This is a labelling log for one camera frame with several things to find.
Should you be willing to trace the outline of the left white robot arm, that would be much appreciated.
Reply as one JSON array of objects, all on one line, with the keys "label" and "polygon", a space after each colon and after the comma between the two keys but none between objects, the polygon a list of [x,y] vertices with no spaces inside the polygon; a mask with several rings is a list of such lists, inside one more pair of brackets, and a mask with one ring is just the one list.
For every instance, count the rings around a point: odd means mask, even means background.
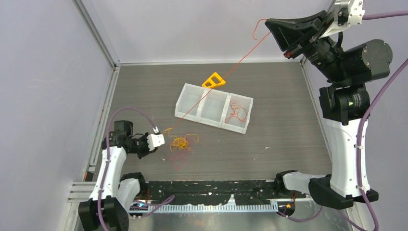
[{"label": "left white robot arm", "polygon": [[86,231],[127,231],[134,198],[142,199],[148,187],[141,173],[121,175],[128,154],[143,158],[165,143],[157,126],[152,133],[133,137],[133,123],[114,122],[114,128],[101,144],[102,162],[95,187],[89,198],[80,202],[79,218]]}]

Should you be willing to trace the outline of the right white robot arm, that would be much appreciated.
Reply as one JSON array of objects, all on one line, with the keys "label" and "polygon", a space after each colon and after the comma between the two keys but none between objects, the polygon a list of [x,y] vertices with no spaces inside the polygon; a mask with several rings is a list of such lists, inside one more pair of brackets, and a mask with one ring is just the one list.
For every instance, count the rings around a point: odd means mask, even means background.
[{"label": "right white robot arm", "polygon": [[366,83],[389,76],[393,52],[381,39],[344,51],[343,35],[334,41],[325,34],[333,22],[332,13],[321,11],[298,19],[269,18],[265,26],[286,58],[304,55],[330,84],[319,89],[319,103],[330,137],[331,174],[278,173],[275,193],[308,194],[318,205],[341,210],[379,199],[368,183],[363,149],[371,105]]}]

